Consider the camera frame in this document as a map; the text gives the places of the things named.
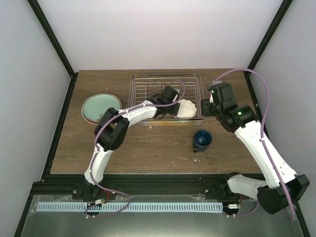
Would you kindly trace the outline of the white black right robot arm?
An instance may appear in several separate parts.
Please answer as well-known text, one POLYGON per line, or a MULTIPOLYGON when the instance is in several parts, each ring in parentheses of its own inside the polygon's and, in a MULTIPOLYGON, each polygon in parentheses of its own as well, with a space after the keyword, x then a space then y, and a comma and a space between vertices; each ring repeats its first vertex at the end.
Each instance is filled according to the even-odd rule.
POLYGON ((264 175, 263 180, 230 173, 220 185, 223 198, 235 194, 253 198, 269 214, 275 214, 290 203, 299 201, 310 184, 306 175, 298 175, 278 153, 261 131, 261 123, 248 105, 238 106, 232 86, 227 82, 208 85, 210 98, 202 100, 202 115, 216 117, 249 150, 264 175))

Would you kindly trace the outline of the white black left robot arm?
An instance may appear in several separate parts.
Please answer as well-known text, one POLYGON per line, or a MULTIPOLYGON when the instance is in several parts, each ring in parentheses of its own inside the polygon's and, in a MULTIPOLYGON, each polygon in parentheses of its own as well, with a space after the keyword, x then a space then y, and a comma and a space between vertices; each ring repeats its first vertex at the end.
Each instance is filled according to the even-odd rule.
POLYGON ((185 89, 180 94, 172 86, 167 86, 162 93, 155 94, 141 104, 116 110, 107 109, 94 130, 94 152, 90 164, 84 173, 82 194, 89 199, 100 196, 104 171, 112 153, 118 149, 132 125, 146 119, 155 118, 160 114, 176 115, 179 111, 179 101, 184 97, 185 89))

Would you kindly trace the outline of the metal wire dish rack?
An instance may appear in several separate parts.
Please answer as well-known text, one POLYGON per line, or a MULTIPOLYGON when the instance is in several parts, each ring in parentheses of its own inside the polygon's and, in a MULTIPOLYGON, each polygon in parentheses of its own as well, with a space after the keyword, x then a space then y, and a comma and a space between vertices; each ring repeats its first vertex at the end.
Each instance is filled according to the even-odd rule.
POLYGON ((179 94, 185 93, 183 98, 195 104, 197 111, 193 118, 179 119, 167 114, 143 120, 136 125, 199 125, 203 121, 201 100, 204 94, 198 74, 134 74, 130 80, 128 106, 142 103, 148 97, 161 93, 169 85, 179 94))

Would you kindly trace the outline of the white scalloped bowl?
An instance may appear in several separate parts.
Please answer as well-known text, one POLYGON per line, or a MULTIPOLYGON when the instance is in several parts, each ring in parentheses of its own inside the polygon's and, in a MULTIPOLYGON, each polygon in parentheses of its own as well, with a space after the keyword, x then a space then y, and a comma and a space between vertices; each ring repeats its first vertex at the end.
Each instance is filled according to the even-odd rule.
POLYGON ((180 104, 178 114, 174 116, 177 119, 192 119, 197 113, 197 107, 191 100, 182 99, 178 102, 180 104))

